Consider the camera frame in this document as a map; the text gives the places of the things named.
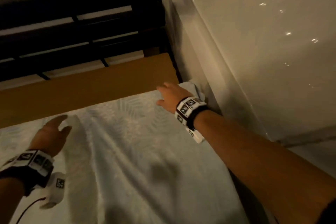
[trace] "hand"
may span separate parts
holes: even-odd
[[[156,88],[158,91],[161,92],[161,95],[164,100],[160,99],[156,102],[158,106],[162,106],[165,108],[168,112],[175,113],[175,110],[177,108],[177,104],[186,97],[192,97],[193,95],[181,88],[180,86],[165,82],[163,83],[163,86],[157,86]]]
[[[66,138],[71,131],[71,126],[58,130],[61,122],[68,116],[61,115],[48,121],[34,136],[28,149],[40,150],[55,157],[63,148]]]

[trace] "patterned sheet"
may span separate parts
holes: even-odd
[[[196,94],[192,83],[182,86]],[[155,105],[160,97],[153,91],[69,112],[73,131],[55,161],[67,175],[65,199],[31,207],[22,223],[248,223],[226,166]],[[26,149],[50,118],[0,129],[0,162]],[[12,223],[37,198],[35,190],[23,199]]]

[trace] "wristband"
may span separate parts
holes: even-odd
[[[24,184],[27,197],[34,188],[45,186],[53,171],[54,159],[40,150],[26,150],[8,160],[0,169],[0,179],[16,178]]]
[[[198,97],[184,98],[176,107],[175,118],[184,126],[187,126],[191,130],[195,130],[194,120],[196,116],[200,112],[208,109],[207,104]]]

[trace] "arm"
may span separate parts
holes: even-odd
[[[191,96],[171,83],[158,90],[164,100],[157,104],[171,113],[181,99]],[[197,115],[194,126],[280,223],[316,223],[336,198],[334,178],[277,143],[210,110]]]
[[[67,115],[58,116],[47,122],[34,136],[28,149],[41,150],[55,157],[63,148],[71,127],[58,130]],[[16,178],[0,179],[0,216],[1,223],[9,223],[24,195],[23,182]]]

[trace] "cable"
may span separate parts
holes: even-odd
[[[16,222],[16,224],[19,224],[19,221],[21,220],[21,218],[22,218],[22,216],[23,216],[23,214],[33,205],[33,204],[35,204],[36,202],[38,202],[38,201],[43,201],[43,200],[45,200],[46,198],[45,197],[43,197],[43,198],[39,198],[39,199],[37,199],[37,200],[35,200],[34,202],[32,202],[24,211],[23,211],[23,213],[20,215],[20,217],[19,217],[19,219],[17,220],[17,222]]]

